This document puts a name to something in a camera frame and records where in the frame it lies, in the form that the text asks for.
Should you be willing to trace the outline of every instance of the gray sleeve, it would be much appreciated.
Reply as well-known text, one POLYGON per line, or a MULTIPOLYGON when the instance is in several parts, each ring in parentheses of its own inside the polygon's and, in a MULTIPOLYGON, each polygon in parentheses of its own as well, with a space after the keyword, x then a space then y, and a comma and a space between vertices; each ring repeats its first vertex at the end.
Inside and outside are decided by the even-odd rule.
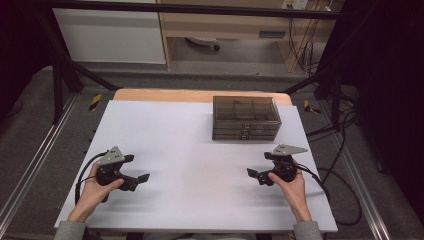
POLYGON ((299 222, 293 227, 297 240, 322 240, 318 223, 315 221, 299 222))
POLYGON ((61 221, 54 240, 81 240, 85 223, 61 221))

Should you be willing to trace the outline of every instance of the storage box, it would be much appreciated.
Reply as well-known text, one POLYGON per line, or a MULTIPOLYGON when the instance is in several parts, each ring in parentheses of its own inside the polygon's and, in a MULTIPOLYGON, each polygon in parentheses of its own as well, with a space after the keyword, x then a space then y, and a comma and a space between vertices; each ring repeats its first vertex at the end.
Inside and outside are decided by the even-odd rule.
POLYGON ((274 140, 281 126, 272 97, 214 96, 213 140, 274 140))

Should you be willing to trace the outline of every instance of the white table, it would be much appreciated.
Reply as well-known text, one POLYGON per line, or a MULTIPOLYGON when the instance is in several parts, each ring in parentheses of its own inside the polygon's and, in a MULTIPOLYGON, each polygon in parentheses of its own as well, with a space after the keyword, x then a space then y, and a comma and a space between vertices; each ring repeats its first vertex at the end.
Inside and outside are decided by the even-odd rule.
MULTIPOLYGON (((126 232, 292 230, 295 218, 280 188, 260 186, 246 170, 272 169, 263 153, 279 143, 309 149, 297 108, 278 110, 282 126, 273 142, 212 141, 212 103, 110 101, 83 166, 118 146, 124 155, 135 155, 123 165, 123 174, 151 175, 135 192, 112 192, 89 218, 88 227, 126 232)), ((294 158, 317 172, 310 151, 294 158)), ((337 231, 324 192, 304 176, 313 219, 321 231, 337 231)), ((55 227, 73 206, 74 187, 55 227)))

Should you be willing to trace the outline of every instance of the gray floor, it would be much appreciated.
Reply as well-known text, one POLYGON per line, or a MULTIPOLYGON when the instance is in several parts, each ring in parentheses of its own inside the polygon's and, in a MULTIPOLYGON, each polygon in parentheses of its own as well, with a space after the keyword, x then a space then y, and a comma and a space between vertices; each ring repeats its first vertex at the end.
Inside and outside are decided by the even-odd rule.
MULTIPOLYGON (((99 75, 110 82, 137 88, 275 92, 292 86, 293 83, 306 77, 301 71, 294 74, 285 72, 282 59, 276 54, 278 50, 272 41, 221 40, 220 45, 220 52, 214 52, 208 47, 197 46, 180 39, 177 42, 173 68, 170 71, 163 67, 140 69, 140 66, 136 65, 131 66, 132 69, 126 73, 122 73, 121 66, 115 69, 117 71, 108 71, 104 65, 99 65, 103 68, 97 70, 100 71, 99 75)), ((101 91, 103 95, 98 107, 94 112, 88 111, 99 88, 90 80, 84 79, 84 82, 88 86, 78 96, 66 125, 10 223, 6 232, 8 237, 4 239, 12 239, 13 234, 24 234, 21 235, 21 239, 36 239, 35 236, 49 239, 51 238, 49 236, 54 234, 53 224, 60 211, 58 206, 68 194, 107 101, 113 98, 113 92, 101 91)), ((304 111, 304 100, 309 100, 312 108, 321 110, 328 105, 327 101, 319 102, 314 99, 312 94, 314 88, 314 85, 310 85, 291 96, 293 104, 298 106, 305 132, 311 132, 328 124, 324 114, 304 111)), ((347 94, 352 92, 350 88, 345 89, 347 94)), ((22 110, 0 125, 2 166, 3 169, 7 169, 0 179, 2 208, 52 126, 52 96, 51 73, 42 71, 34 76, 33 81, 22 93, 20 98, 24 103, 22 110)), ((346 147, 366 183, 391 238, 424 239, 423 226, 392 176, 377 171, 375 158, 361 127, 350 126, 346 136, 346 147)), ((318 137, 320 136, 311 137, 310 141, 318 137)), ((330 166, 338 151, 333 136, 311 142, 310 147, 317 166, 323 168, 330 166)), ((336 165, 335 171, 350 181, 342 162, 336 165)), ((352 194, 334 177, 330 177, 326 185, 331 193, 335 218, 342 222, 352 221, 358 212, 352 194)), ((374 236, 363 215, 357 225, 349 227, 339 225, 339 232, 328 234, 328 238, 374 239, 374 236)))

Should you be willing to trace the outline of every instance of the person's left hand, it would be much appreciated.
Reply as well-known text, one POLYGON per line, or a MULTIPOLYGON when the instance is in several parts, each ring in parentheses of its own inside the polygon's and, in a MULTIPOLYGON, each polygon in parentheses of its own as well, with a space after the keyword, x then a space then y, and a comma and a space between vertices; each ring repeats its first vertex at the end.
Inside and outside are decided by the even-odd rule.
POLYGON ((72 222, 85 222, 87 218, 94 212, 97 205, 109 194, 111 191, 119 188, 123 183, 123 179, 115 180, 109 185, 102 186, 96 180, 97 162, 91 167, 89 176, 93 177, 85 181, 84 190, 82 195, 75 206, 74 210, 69 214, 68 221, 72 222))

